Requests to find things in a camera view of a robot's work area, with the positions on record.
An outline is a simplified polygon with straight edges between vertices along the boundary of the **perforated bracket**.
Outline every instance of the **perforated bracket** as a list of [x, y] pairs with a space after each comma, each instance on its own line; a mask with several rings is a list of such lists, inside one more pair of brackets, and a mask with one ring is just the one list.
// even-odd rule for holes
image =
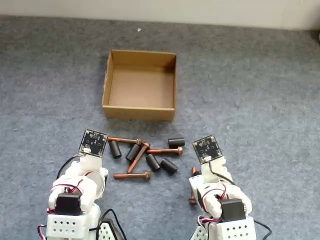
[[116, 236], [114, 236], [113, 231], [108, 222], [104, 222], [101, 224], [101, 228], [99, 230], [99, 240], [118, 240]]
[[208, 235], [205, 232], [204, 228], [201, 226], [198, 226], [193, 235], [191, 236], [190, 240], [207, 240]]
[[256, 240], [254, 219], [228, 221], [216, 225], [217, 240]]
[[87, 216], [49, 214], [46, 235], [55, 238], [83, 239], [88, 235]]

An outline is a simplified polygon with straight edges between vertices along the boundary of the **copper bolt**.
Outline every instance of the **copper bolt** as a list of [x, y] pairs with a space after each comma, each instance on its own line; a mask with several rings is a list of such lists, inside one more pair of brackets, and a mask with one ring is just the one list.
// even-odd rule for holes
[[132, 171], [134, 170], [134, 168], [136, 167], [137, 163], [139, 162], [139, 160], [141, 159], [142, 155], [145, 153], [145, 151], [147, 149], [150, 148], [150, 143], [148, 142], [143, 142], [142, 143], [142, 147], [140, 149], [140, 151], [138, 152], [138, 154], [136, 155], [135, 159], [133, 160], [133, 162], [131, 163], [128, 171], [126, 171], [128, 174], [132, 173]]
[[182, 147], [169, 148], [169, 149], [149, 149], [148, 154], [178, 154], [181, 155], [184, 149]]
[[107, 140], [108, 140], [109, 142], [110, 142], [110, 141], [117, 141], [117, 142], [128, 143], [128, 144], [137, 144], [137, 145], [141, 145], [141, 144], [142, 144], [142, 140], [141, 140], [140, 138], [137, 138], [137, 139], [128, 139], [128, 138], [108, 136], [108, 139], [107, 139]]
[[[196, 173], [196, 171], [197, 171], [197, 169], [195, 167], [193, 167], [192, 170], [191, 170], [192, 176]], [[195, 198], [193, 190], [191, 190], [191, 197], [189, 198], [189, 204], [190, 205], [196, 205], [197, 204], [197, 200]]]
[[151, 173], [146, 171], [145, 173], [116, 173], [113, 175], [115, 179], [147, 179], [151, 178]]

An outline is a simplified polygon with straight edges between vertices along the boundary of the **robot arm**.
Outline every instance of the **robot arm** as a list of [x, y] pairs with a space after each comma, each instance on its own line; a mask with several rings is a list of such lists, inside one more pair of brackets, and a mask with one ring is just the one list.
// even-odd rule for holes
[[[102, 167], [107, 138], [104, 133], [87, 129], [79, 154], [63, 166], [75, 158], [79, 161], [73, 161], [61, 176], [62, 169], [59, 171], [48, 200], [47, 240], [96, 240], [100, 235], [110, 240], [121, 239], [113, 234], [112, 222], [102, 223], [100, 208], [95, 204], [95, 200], [103, 195], [108, 177], [108, 170]], [[99, 229], [100, 224], [103, 224], [105, 231], [101, 227]], [[38, 233], [46, 239], [39, 227]]]
[[250, 199], [234, 185], [213, 135], [193, 142], [201, 174], [189, 179], [203, 215], [191, 240], [256, 240]]

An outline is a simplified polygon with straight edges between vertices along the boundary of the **black circuit board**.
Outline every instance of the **black circuit board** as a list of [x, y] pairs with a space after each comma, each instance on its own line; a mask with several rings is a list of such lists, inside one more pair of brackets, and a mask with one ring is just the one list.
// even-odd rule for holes
[[213, 135], [194, 141], [192, 145], [201, 164], [223, 156]]
[[108, 136], [105, 133], [86, 129], [79, 147], [79, 152], [84, 153], [84, 149], [90, 149], [89, 155], [102, 158], [106, 147]]

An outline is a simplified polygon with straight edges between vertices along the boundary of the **open cardboard box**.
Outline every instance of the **open cardboard box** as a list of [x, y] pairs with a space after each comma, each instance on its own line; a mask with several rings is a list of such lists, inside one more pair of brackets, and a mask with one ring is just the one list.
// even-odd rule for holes
[[111, 50], [102, 108], [109, 118], [172, 121], [176, 59], [170, 52]]

